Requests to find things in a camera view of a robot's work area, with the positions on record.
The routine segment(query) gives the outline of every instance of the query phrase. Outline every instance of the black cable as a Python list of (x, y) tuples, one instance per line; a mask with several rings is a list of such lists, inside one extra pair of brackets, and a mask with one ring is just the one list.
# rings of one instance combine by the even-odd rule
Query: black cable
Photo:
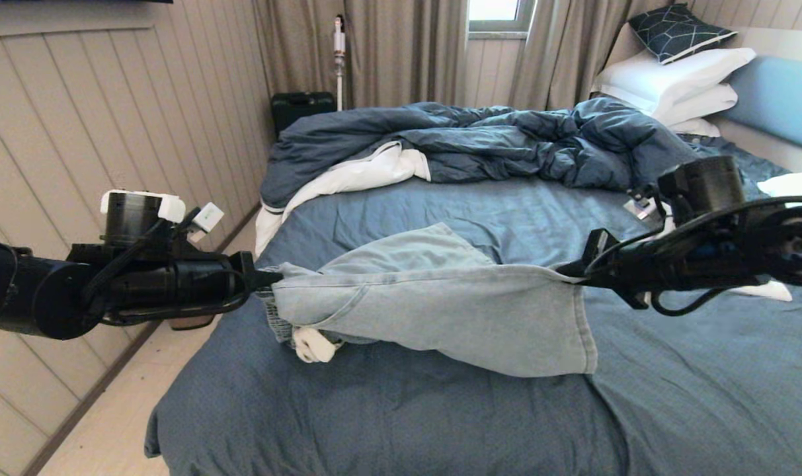
[(682, 307), (680, 309), (669, 309), (665, 307), (660, 302), (660, 296), (662, 296), (662, 292), (654, 292), (651, 293), (651, 305), (654, 307), (655, 310), (657, 310), (657, 313), (671, 317), (683, 316), (684, 314), (688, 314), (691, 313), (691, 311), (697, 310), (699, 307), (701, 307), (701, 305), (711, 301), (715, 296), (718, 296), (725, 290), (727, 289), (724, 288), (710, 289), (708, 290), (708, 292), (705, 292), (700, 296), (698, 296), (698, 298), (692, 301), (691, 304), (686, 305), (685, 307)]
[(110, 261), (104, 268), (101, 268), (101, 271), (98, 271), (98, 274), (95, 274), (95, 277), (93, 277), (86, 286), (83, 286), (81, 290), (81, 303), (83, 307), (89, 307), (92, 298), (95, 297), (95, 293), (101, 290), (101, 287), (103, 287), (107, 281), (116, 277), (116, 274), (122, 271), (122, 269), (143, 250), (147, 242), (149, 242), (151, 235), (155, 234), (164, 223), (168, 223), (168, 221), (158, 219), (131, 247), (122, 252), (116, 259)]
[(177, 226), (175, 227), (174, 231), (172, 231), (171, 239), (172, 240), (176, 240), (176, 238), (178, 236), (180, 236), (180, 233), (182, 233), (187, 228), (189, 228), (190, 225), (192, 225), (192, 220), (194, 220), (195, 217), (197, 217), (198, 214), (200, 214), (200, 213), (201, 213), (201, 208), (195, 207), (195, 208), (192, 209), (191, 212), (186, 214), (186, 216), (183, 217), (183, 221), (178, 223)]
[(659, 193), (657, 192), (657, 190), (651, 190), (651, 193), (649, 194), (648, 199), (651, 199), (651, 198), (654, 200), (655, 205), (657, 205), (657, 211), (660, 214), (660, 219), (662, 220), (662, 226), (660, 228), (657, 228), (657, 229), (652, 229), (651, 231), (648, 231), (645, 234), (642, 234), (642, 235), (639, 235), (639, 236), (634, 236), (633, 238), (630, 238), (628, 240), (622, 241), (621, 243), (618, 243), (618, 244), (616, 244), (616, 245), (614, 245), (612, 247), (609, 247), (608, 249), (604, 250), (603, 253), (600, 253), (600, 255), (595, 257), (595, 259), (593, 259), (592, 262), (590, 262), (588, 264), (588, 266), (586, 267), (585, 271), (583, 271), (583, 276), (588, 276), (592, 271), (594, 271), (594, 267), (597, 266), (598, 263), (601, 260), (603, 260), (604, 258), (608, 257), (610, 254), (622, 249), (622, 247), (625, 247), (627, 245), (633, 244), (636, 241), (645, 240), (645, 238), (650, 238), (653, 235), (658, 235), (658, 234), (663, 232), (664, 223), (666, 222), (666, 217), (668, 216), (668, 214), (666, 213), (666, 209), (662, 205), (662, 202), (660, 200), (660, 196), (659, 196)]

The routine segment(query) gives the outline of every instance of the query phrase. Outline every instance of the patterned pillow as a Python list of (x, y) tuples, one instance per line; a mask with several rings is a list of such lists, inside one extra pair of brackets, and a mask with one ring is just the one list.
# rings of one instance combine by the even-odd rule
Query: patterned pillow
[(660, 60), (660, 64), (672, 63), (696, 52), (718, 48), (724, 40), (737, 31), (703, 23), (685, 3), (651, 10), (629, 20), (636, 35)]

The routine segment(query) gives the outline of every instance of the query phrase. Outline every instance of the beige curtain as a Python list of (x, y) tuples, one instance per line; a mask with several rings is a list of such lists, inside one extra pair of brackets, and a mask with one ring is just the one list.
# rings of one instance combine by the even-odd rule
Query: beige curtain
[(345, 0), (354, 106), (465, 94), (467, 1)]
[(343, 0), (255, 0), (259, 46), (272, 94), (336, 91), (333, 19)]
[(272, 93), (335, 91), (333, 19), (346, 21), (345, 108), (464, 98), (466, 0), (255, 0)]
[(672, 0), (537, 0), (530, 36), (516, 67), (510, 105), (570, 108), (588, 99), (618, 30), (627, 19)]

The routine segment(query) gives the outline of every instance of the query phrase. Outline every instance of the light blue jeans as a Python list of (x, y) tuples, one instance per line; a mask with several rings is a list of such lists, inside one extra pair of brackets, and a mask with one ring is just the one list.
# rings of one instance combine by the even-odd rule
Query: light blue jeans
[(597, 366), (578, 280), (494, 264), (443, 223), (374, 241), (318, 272), (290, 263), (280, 271), (278, 315), (297, 328), (439, 350), (516, 377)]

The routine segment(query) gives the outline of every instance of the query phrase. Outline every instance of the blue bedsheet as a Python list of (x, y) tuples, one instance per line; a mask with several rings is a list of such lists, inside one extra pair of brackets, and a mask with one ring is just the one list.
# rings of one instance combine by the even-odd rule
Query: blue bedsheet
[[(715, 151), (737, 155), (757, 180), (779, 172), (720, 139), (700, 153)], [(591, 229), (642, 232), (624, 202), (538, 178), (414, 178), (305, 203), (259, 265), (318, 268), (440, 221), (497, 261), (550, 265), (579, 256)], [(791, 303), (727, 294), (663, 317), (587, 289), (598, 371), (545, 379), (389, 343), (304, 364), (274, 341), (252, 298), (162, 398), (145, 448), (177, 476), (802, 474), (802, 288), (791, 292)]]

